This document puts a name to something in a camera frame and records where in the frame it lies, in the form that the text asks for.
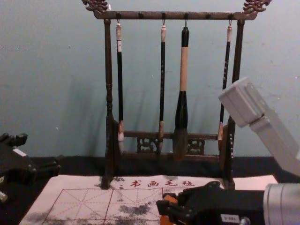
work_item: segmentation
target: white paper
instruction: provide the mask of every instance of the white paper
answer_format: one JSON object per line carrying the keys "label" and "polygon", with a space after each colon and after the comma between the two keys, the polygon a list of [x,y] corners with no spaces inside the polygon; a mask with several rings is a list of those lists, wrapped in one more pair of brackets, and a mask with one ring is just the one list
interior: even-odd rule
{"label": "white paper", "polygon": [[[174,176],[116,177],[109,190],[101,190],[100,177],[66,176],[51,178],[23,218],[21,225],[113,225],[132,220],[132,224],[158,225],[155,202],[163,193],[203,186],[220,179]],[[264,190],[277,183],[273,176],[235,178],[238,190]]]}

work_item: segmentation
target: brush bristles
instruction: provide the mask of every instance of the brush bristles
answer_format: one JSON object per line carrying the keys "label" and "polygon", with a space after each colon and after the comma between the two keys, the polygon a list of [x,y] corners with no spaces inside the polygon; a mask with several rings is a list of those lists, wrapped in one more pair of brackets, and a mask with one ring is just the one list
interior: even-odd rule
{"label": "brush bristles", "polygon": [[173,136],[173,156],[175,161],[184,159],[188,151],[188,130],[175,128]]}

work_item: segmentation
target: label sticker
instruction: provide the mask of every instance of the label sticker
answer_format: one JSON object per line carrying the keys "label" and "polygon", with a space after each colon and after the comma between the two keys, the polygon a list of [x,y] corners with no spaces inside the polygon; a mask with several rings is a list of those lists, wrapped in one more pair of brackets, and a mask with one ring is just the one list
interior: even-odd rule
{"label": "label sticker", "polygon": [[24,156],[27,156],[24,152],[22,152],[21,150],[19,149],[13,149],[13,151],[17,154],[19,154],[20,156],[24,157]]}
{"label": "label sticker", "polygon": [[122,52],[122,41],[118,41],[117,42],[117,46],[118,46],[118,52]]}
{"label": "label sticker", "polygon": [[228,214],[221,214],[222,222],[224,223],[240,223],[240,217],[238,215],[228,215]]}

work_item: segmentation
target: black mat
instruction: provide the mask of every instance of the black mat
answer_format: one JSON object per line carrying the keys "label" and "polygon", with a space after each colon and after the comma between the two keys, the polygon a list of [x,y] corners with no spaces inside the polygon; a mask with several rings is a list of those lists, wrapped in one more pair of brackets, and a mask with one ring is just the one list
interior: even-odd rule
{"label": "black mat", "polygon": [[[33,158],[36,163],[43,163],[50,158]],[[61,161],[61,174],[97,176],[104,173],[104,159],[94,157],[67,157]],[[236,157],[233,161],[235,177],[261,176],[273,174],[280,183],[299,183],[300,179],[280,169],[271,157]],[[147,175],[178,176],[219,176],[218,165],[199,162],[157,162],[154,160],[123,160],[119,176]],[[0,225],[17,225],[30,209],[48,180],[40,180],[34,186],[9,184],[3,191],[9,201],[0,204]]]}

